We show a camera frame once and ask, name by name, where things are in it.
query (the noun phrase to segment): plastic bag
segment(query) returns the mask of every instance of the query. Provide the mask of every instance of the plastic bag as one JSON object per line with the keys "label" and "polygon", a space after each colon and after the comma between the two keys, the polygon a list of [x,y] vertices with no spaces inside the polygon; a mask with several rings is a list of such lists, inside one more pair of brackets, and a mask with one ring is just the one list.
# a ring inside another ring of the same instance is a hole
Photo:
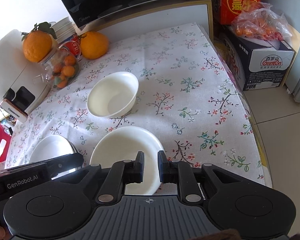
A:
{"label": "plastic bag", "polygon": [[244,0],[242,13],[231,23],[232,30],[239,37],[260,40],[283,41],[291,37],[286,18],[275,14],[271,7],[269,3]]}

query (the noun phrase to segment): tile floor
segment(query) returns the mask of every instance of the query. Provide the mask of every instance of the tile floor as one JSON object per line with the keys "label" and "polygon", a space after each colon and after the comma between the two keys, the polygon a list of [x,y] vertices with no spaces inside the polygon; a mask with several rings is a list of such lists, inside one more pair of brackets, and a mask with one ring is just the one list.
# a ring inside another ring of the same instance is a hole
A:
{"label": "tile floor", "polygon": [[300,233],[300,103],[286,89],[261,89],[244,94],[262,138],[273,187],[290,197],[297,208],[289,233],[292,236]]}

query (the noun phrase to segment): white air fryer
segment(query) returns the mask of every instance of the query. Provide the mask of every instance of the white air fryer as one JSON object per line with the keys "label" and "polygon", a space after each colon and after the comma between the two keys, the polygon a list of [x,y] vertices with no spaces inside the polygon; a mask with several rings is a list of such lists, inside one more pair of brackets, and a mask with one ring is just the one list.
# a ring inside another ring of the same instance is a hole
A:
{"label": "white air fryer", "polygon": [[18,30],[12,30],[0,40],[0,105],[25,122],[50,87],[47,83],[34,81],[42,73],[42,68],[25,58],[21,38]]}

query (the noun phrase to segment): metal screw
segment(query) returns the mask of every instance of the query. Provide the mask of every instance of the metal screw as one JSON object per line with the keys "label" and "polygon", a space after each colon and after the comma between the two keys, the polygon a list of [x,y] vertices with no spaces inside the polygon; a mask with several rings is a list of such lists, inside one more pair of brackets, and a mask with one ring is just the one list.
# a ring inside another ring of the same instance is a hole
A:
{"label": "metal screw", "polygon": [[103,194],[98,197],[98,200],[101,202],[110,202],[113,200],[113,196],[109,194]]}
{"label": "metal screw", "polygon": [[201,200],[201,197],[196,194],[190,194],[190,195],[186,196],[186,200],[189,202],[198,202]]}

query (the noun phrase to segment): floral tablecloth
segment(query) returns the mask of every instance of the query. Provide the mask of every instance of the floral tablecloth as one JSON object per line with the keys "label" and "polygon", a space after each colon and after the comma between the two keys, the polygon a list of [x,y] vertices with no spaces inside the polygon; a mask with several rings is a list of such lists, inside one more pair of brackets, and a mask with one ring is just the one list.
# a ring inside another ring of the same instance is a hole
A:
{"label": "floral tablecloth", "polygon": [[[62,90],[51,90],[25,123],[18,122],[6,168],[29,162],[35,146],[59,134],[89,164],[96,144],[111,131],[139,126],[152,132],[170,160],[193,167],[213,163],[264,184],[257,145],[236,89],[196,23],[144,33],[111,44]],[[89,114],[87,97],[104,76],[127,71],[139,79],[137,100],[121,118]],[[168,186],[160,187],[167,193]]]}

